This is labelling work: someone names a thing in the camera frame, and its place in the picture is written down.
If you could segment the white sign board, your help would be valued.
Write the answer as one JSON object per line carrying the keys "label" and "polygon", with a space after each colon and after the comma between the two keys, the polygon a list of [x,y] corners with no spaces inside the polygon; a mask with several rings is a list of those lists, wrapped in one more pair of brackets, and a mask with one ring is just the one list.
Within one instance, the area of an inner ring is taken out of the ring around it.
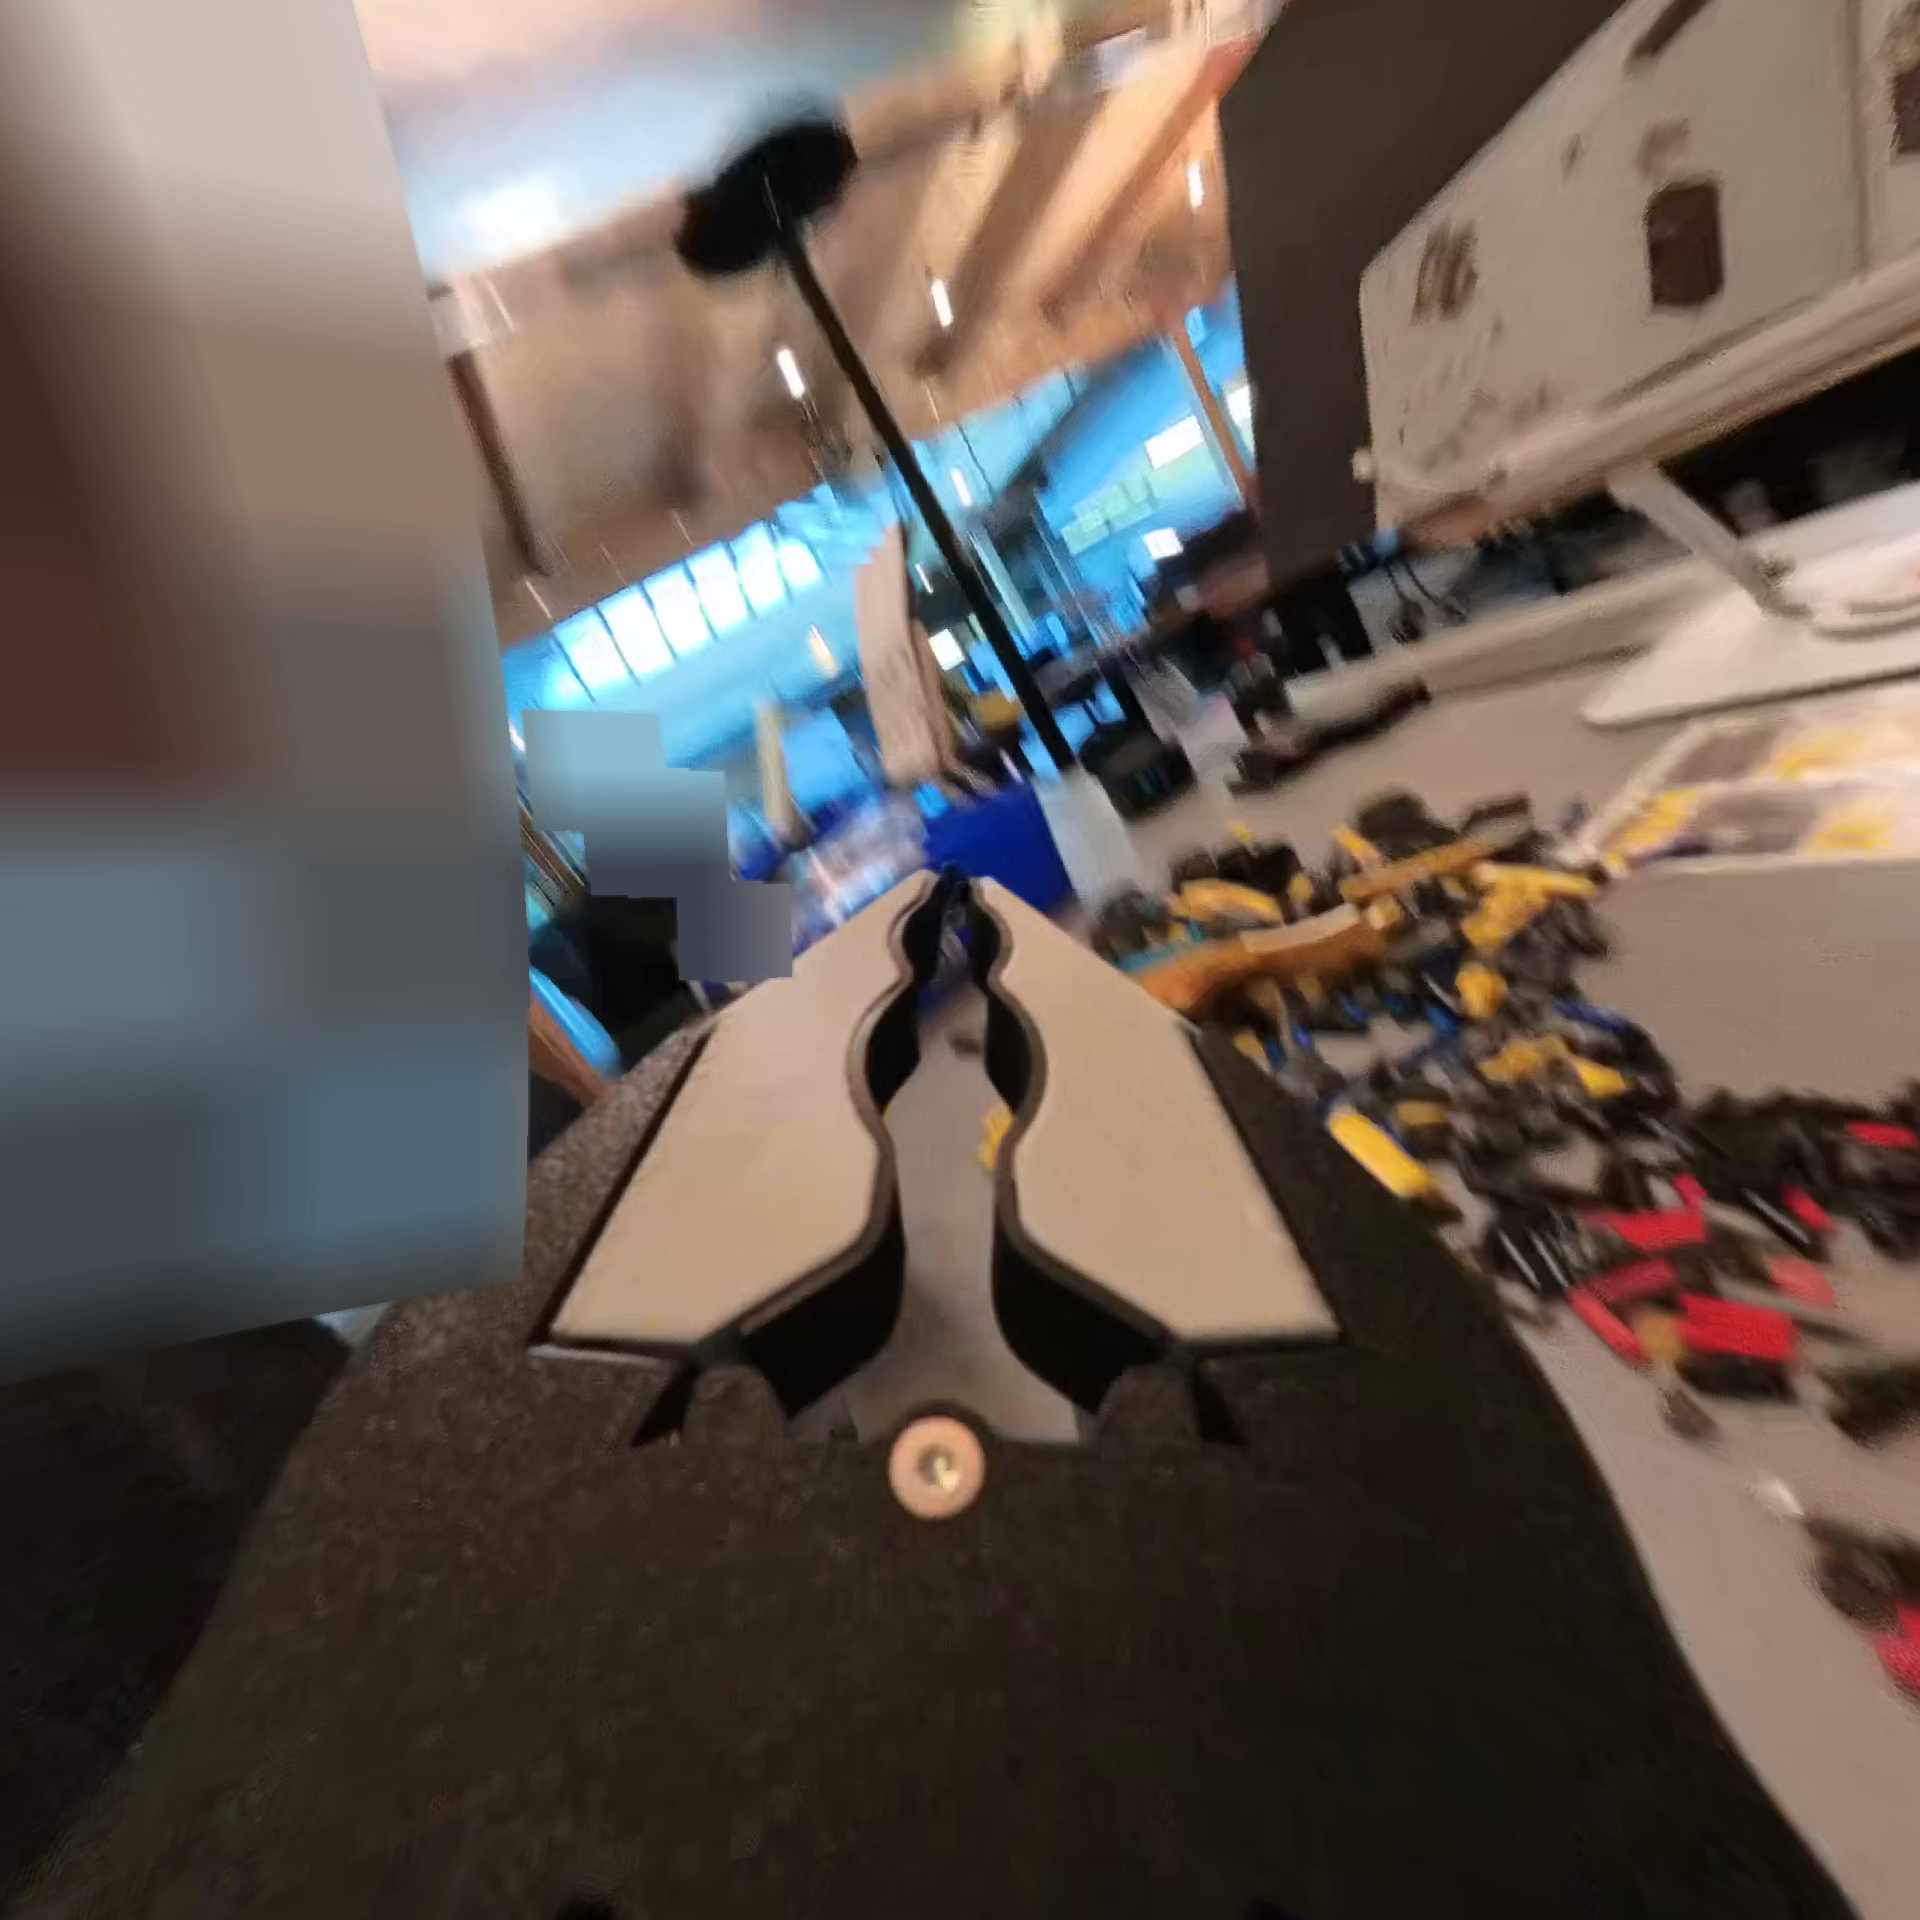
{"label": "white sign board", "polygon": [[953,725],[942,671],[907,605],[898,524],[885,527],[855,572],[855,646],[885,782],[913,790],[947,780]]}

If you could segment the black disc stand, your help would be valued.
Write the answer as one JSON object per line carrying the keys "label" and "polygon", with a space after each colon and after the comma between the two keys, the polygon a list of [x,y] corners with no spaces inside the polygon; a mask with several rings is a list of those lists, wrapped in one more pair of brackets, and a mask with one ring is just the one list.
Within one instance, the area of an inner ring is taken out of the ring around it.
{"label": "black disc stand", "polygon": [[686,195],[674,252],[691,272],[709,280],[733,279],[770,261],[785,268],[978,619],[1026,723],[1037,729],[1054,767],[1067,775],[1074,767],[1072,748],[1019,651],[1001,601],[971,559],[811,263],[808,231],[847,197],[855,171],[858,147],[843,121],[829,111],[794,117],[736,148],[706,183]]}

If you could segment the dark grey desk divider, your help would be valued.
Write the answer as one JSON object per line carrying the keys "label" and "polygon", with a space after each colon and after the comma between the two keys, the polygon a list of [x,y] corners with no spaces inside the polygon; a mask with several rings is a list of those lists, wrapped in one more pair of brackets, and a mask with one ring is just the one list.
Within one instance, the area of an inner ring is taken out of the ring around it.
{"label": "dark grey desk divider", "polygon": [[1360,277],[1619,1],[1293,1],[1219,107],[1270,583],[1376,527]]}

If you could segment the open instruction booklet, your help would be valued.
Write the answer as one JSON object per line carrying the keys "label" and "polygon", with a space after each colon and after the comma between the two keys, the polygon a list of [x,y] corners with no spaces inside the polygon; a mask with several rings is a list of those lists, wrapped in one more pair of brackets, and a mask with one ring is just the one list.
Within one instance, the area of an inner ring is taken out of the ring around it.
{"label": "open instruction booklet", "polygon": [[1915,4],[1622,4],[1360,277],[1381,521],[1915,256]]}

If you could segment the blue storage bin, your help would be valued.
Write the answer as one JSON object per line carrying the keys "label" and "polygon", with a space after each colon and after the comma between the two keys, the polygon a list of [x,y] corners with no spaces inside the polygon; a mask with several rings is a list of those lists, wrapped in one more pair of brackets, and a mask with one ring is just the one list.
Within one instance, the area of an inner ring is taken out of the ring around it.
{"label": "blue storage bin", "polygon": [[1072,897],[1072,880],[1033,789],[987,798],[921,800],[881,790],[832,808],[822,837],[794,854],[797,952],[847,925],[914,873],[955,869],[994,880],[1051,915]]}

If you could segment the yellow black sticker sheet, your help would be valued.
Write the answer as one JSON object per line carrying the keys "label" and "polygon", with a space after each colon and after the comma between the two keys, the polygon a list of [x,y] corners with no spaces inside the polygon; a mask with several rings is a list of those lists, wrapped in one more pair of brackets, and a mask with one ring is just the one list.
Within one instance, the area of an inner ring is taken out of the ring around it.
{"label": "yellow black sticker sheet", "polygon": [[1912,707],[1786,710],[1681,733],[1594,816],[1613,873],[1678,860],[1915,860]]}

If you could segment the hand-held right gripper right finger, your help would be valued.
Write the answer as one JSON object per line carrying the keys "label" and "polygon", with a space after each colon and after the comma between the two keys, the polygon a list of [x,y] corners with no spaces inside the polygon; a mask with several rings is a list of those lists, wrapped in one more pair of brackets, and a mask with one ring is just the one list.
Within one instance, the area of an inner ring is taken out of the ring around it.
{"label": "hand-held right gripper right finger", "polygon": [[1338,1315],[1194,1028],[998,880],[968,897],[993,1159],[993,1309],[1077,1412],[1138,1369],[1312,1353]]}

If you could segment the pile of black red pins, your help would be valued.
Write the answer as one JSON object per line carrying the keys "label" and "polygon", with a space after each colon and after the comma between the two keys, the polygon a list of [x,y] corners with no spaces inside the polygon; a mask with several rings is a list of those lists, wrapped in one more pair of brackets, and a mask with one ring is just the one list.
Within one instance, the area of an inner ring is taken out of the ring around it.
{"label": "pile of black red pins", "polygon": [[1915,1259],[1915,1129],[1792,1097],[1653,1110],[1624,1088],[1582,1117],[1585,1172],[1515,1126],[1462,1148],[1483,1205],[1478,1263],[1561,1311],[1648,1383],[1698,1447],[1730,1409],[1794,1412],[1857,1452],[1915,1438],[1915,1348],[1841,1295],[1841,1230]]}

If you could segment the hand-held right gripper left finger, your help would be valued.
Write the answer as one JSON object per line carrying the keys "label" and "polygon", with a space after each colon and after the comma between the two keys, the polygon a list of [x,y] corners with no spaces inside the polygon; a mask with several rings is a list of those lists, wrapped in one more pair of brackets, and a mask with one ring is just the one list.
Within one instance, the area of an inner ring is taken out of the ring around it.
{"label": "hand-held right gripper left finger", "polygon": [[906,1230],[885,1110],[921,1057],[939,877],[910,873],[718,1015],[544,1315],[544,1355],[746,1369],[782,1412],[890,1342]]}

